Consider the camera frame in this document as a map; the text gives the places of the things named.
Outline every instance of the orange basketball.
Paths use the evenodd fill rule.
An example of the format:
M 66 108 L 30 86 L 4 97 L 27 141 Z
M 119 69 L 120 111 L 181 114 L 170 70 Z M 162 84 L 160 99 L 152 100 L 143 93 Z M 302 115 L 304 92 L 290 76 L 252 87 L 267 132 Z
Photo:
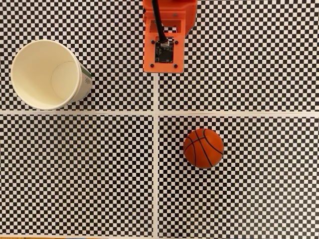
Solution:
M 223 140 L 214 131 L 200 128 L 190 133 L 184 141 L 184 155 L 198 168 L 211 168 L 222 158 Z

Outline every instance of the white paper cup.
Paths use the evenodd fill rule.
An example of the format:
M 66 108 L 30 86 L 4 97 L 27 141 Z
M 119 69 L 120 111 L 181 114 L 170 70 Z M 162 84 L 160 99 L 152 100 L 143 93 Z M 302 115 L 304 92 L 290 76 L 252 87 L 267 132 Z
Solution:
M 17 95 L 40 110 L 54 110 L 86 97 L 92 76 L 64 45 L 38 40 L 15 56 L 11 81 Z

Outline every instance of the black circuit board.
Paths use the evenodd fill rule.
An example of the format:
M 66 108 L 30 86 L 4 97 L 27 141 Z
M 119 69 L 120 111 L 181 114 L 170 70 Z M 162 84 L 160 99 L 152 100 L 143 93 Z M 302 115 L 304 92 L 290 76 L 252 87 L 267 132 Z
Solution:
M 155 43 L 155 63 L 173 63 L 174 41 L 169 38 L 167 43 Z

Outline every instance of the black and white checkered surface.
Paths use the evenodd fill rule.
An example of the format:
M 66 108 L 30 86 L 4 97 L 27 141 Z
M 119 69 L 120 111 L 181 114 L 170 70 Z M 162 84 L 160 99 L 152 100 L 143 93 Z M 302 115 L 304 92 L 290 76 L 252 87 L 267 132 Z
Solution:
M 318 0 L 199 0 L 160 110 L 319 110 Z
M 208 170 L 183 156 L 200 127 L 224 141 Z M 159 236 L 318 238 L 318 131 L 315 118 L 160 117 Z
M 0 235 L 151 236 L 152 121 L 0 116 Z
M 10 81 L 24 45 L 51 39 L 68 47 L 93 76 L 91 94 L 63 110 L 151 110 L 153 78 L 143 73 L 142 1 L 2 0 L 0 110 L 31 110 Z

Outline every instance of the basketball seam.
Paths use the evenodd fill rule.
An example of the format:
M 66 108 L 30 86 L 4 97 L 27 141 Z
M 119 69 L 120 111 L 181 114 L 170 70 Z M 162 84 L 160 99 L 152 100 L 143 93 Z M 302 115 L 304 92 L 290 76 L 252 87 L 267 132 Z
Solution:
M 188 137 L 188 136 L 187 136 L 187 138 L 189 138 L 189 139 L 190 139 L 191 144 L 193 145 L 193 148 L 194 148 L 194 166 L 196 167 L 196 152 L 195 152 L 195 145 L 194 145 L 194 143 L 193 143 L 193 140 L 191 140 L 191 138 L 190 138 L 190 137 Z
M 209 158 L 208 158 L 208 156 L 207 156 L 207 154 L 206 154 L 206 151 L 205 151 L 203 145 L 201 144 L 200 140 L 199 140 L 199 143 L 200 143 L 201 148 L 202 148 L 203 151 L 204 151 L 204 154 L 205 154 L 205 156 L 206 156 L 206 158 L 207 158 L 207 161 L 209 162 L 210 166 L 212 167 L 213 165 L 212 165 L 211 162 L 209 161 Z
M 206 136 L 205 136 L 205 131 L 206 130 L 204 130 L 204 132 L 203 132 L 203 135 L 204 135 L 204 138 L 205 138 L 205 140 L 207 141 L 207 143 L 213 148 L 213 149 L 215 149 L 217 152 L 219 152 L 221 155 L 224 155 L 222 152 L 220 152 L 217 148 L 215 148 L 213 145 L 211 145 L 211 143 L 208 141 L 208 139 L 206 138 Z
M 189 139 L 191 140 L 191 138 L 190 138 L 190 137 L 187 137 L 187 138 L 189 138 Z M 204 137 L 203 137 L 203 138 L 204 138 Z M 203 139 L 203 138 L 200 138 L 200 139 Z M 194 140 L 194 141 L 192 141 L 192 143 L 195 143 L 195 142 L 199 141 L 200 139 Z M 187 150 L 187 149 L 188 149 L 188 147 L 190 147 L 192 143 L 190 143 L 190 144 L 186 147 L 186 149 L 185 149 L 185 150 Z

